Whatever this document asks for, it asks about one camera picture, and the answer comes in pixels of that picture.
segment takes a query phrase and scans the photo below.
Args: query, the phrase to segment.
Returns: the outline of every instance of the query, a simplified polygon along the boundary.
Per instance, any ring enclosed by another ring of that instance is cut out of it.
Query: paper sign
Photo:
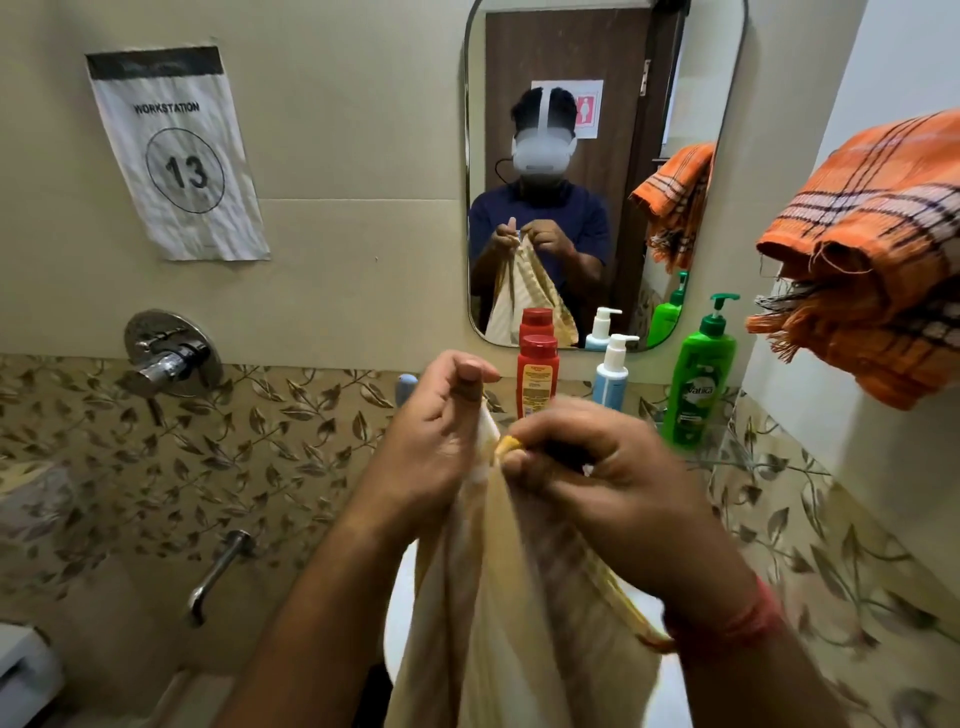
[[[603,99],[603,79],[595,81],[533,81],[531,88],[565,88],[577,100],[578,139],[595,139],[600,131],[600,102]]]
[[[217,48],[97,53],[86,65],[133,205],[163,256],[269,259]]]

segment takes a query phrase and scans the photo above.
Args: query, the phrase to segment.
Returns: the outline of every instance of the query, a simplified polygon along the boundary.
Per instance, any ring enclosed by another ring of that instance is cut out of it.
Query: navy t-shirt
[[[535,202],[520,196],[516,182],[479,195],[470,206],[469,213],[470,265],[483,253],[496,226],[506,225],[512,217],[516,218],[517,230],[534,220],[553,220],[578,253],[593,255],[607,265],[610,257],[607,206],[600,197],[572,182],[563,182],[557,194],[551,195],[548,200]],[[560,261],[550,253],[537,255],[566,301],[566,276]]]

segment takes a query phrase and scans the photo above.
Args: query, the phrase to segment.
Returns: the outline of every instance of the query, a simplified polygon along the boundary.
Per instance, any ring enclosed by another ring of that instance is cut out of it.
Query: pump dispenser
[[[623,407],[623,395],[627,389],[627,342],[638,341],[639,336],[615,333],[610,337],[603,364],[597,366],[593,380],[593,401],[610,409]]]
[[[687,275],[687,271],[681,271],[680,286],[670,294],[670,301],[654,308],[654,315],[650,320],[650,333],[647,334],[647,349],[653,349],[676,328],[681,311],[684,310]]]
[[[623,313],[619,308],[607,308],[602,305],[597,308],[597,315],[593,317],[593,332],[587,334],[584,349],[588,352],[604,352],[610,343],[610,315]]]
[[[725,332],[727,319],[720,310],[727,301],[740,297],[715,293],[711,298],[713,313],[704,317],[697,333],[684,339],[663,413],[663,439],[684,449],[696,448],[703,439],[736,354],[736,339]]]

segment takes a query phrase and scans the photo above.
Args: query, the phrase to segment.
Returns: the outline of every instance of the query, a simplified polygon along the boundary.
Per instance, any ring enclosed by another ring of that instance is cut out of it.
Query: person
[[[350,725],[400,558],[441,519],[473,461],[487,362],[441,354],[400,408],[352,498],[318,546],[219,715],[215,728]],[[756,599],[753,573],[684,464],[646,423],[582,400],[519,420],[527,446],[504,473],[560,503],[590,546],[668,614],[715,629]],[[547,441],[586,448],[590,478],[537,453]],[[716,653],[684,654],[696,728],[841,728],[841,709],[793,632]]]
[[[542,88],[531,88],[513,107],[518,143],[537,130],[542,95]],[[572,140],[577,122],[573,96],[553,88],[549,105],[547,128]],[[521,175],[512,184],[482,193],[470,206],[468,226],[470,293],[480,297],[480,330],[490,317],[500,263],[519,245],[521,235],[537,250],[578,328],[588,326],[596,306],[606,303],[603,271],[611,251],[607,208],[600,197],[569,182],[564,172]]]

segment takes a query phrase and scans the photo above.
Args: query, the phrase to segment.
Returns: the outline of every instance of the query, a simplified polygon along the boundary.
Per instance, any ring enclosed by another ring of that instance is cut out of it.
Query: red thread bracelet
[[[719,628],[694,626],[669,610],[663,615],[663,624],[676,643],[677,652],[690,657],[720,655],[757,643],[780,630],[785,622],[773,590],[758,576],[754,602]]]

